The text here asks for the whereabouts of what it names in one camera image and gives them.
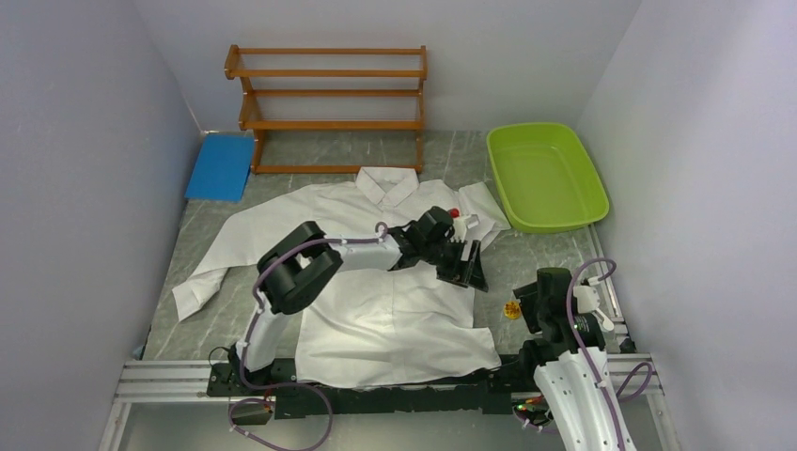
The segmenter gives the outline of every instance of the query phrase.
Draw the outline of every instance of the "green plastic bin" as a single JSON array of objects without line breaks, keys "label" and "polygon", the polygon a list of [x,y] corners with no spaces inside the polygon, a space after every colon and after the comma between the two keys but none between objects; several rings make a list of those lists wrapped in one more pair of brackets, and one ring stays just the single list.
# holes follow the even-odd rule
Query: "green plastic bin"
[{"label": "green plastic bin", "polygon": [[609,199],[570,127],[529,123],[487,135],[495,184],[509,223],[525,233],[557,233],[600,221]]}]

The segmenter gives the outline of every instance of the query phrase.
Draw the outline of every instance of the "gray marble surface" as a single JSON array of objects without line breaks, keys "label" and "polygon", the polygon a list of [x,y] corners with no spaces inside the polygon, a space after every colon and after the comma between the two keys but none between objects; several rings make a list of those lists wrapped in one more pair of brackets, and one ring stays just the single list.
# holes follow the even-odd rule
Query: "gray marble surface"
[{"label": "gray marble surface", "polygon": [[[485,181],[498,200],[487,154],[485,132],[427,132],[421,181],[442,179],[454,190]],[[263,155],[271,163],[412,163],[411,132],[283,132],[269,135]],[[233,268],[221,290],[202,311],[182,323],[171,289],[184,281],[211,246],[224,221],[232,214],[254,207],[281,194],[313,183],[354,180],[354,175],[259,175],[250,176],[239,203],[191,200],[186,206],[177,244],[152,320],[145,360],[195,360],[208,356],[216,346],[229,346],[244,332],[252,314],[250,293],[257,274],[254,267]],[[515,353],[527,339],[522,319],[508,319],[504,304],[511,290],[536,280],[536,270],[563,266],[574,270],[596,257],[587,228],[553,235],[502,232],[482,253],[482,266],[490,292],[477,291],[474,326],[489,327],[499,353]],[[595,275],[593,266],[588,275]],[[607,292],[602,292],[604,311]],[[278,348],[278,356],[292,357],[296,350],[301,314],[291,319]]]}]

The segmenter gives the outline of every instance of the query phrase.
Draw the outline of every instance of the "white fabric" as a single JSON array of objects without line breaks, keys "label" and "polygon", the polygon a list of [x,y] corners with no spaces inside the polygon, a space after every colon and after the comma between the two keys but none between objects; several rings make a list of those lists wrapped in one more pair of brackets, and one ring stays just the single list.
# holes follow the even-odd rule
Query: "white fabric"
[{"label": "white fabric", "polygon": [[[456,193],[441,180],[418,183],[412,169],[363,168],[354,183],[309,185],[227,219],[194,273],[173,290],[180,320],[218,291],[228,268],[254,265],[303,221],[330,234],[369,234],[379,221],[405,224],[434,205],[477,215],[466,239],[483,247],[509,228],[484,183]],[[341,272],[304,311],[297,377],[350,388],[500,365],[490,331],[473,329],[473,299],[472,288],[436,280],[423,262],[397,272]]]}]

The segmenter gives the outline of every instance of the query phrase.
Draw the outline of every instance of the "wooden rack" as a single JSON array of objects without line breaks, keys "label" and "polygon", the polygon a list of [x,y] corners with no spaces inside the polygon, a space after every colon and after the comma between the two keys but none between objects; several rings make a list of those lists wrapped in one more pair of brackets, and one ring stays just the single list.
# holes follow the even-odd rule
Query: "wooden rack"
[{"label": "wooden rack", "polygon": [[[418,70],[286,70],[247,69],[242,55],[274,54],[347,54],[347,55],[418,55]],[[307,173],[348,174],[357,173],[360,165],[269,165],[260,164],[268,130],[405,130],[415,132],[415,164],[393,165],[423,170],[423,130],[425,123],[423,84],[427,77],[426,46],[418,49],[260,49],[229,47],[225,62],[225,76],[241,79],[243,101],[238,125],[241,130],[255,134],[255,155],[252,172],[255,174]],[[416,78],[417,89],[254,89],[251,78],[256,77],[357,77],[357,78]],[[263,117],[259,102],[269,97],[415,97],[417,108],[411,120],[269,120]]]}]

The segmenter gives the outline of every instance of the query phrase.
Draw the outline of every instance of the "shirt collar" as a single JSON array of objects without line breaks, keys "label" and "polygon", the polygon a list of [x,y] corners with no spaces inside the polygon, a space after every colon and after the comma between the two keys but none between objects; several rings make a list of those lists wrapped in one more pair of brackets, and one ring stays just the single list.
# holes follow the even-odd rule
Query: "shirt collar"
[{"label": "shirt collar", "polygon": [[[393,187],[386,192],[380,184],[392,184]],[[386,200],[396,206],[414,193],[419,184],[414,169],[361,167],[354,185],[374,204],[379,205]]]}]

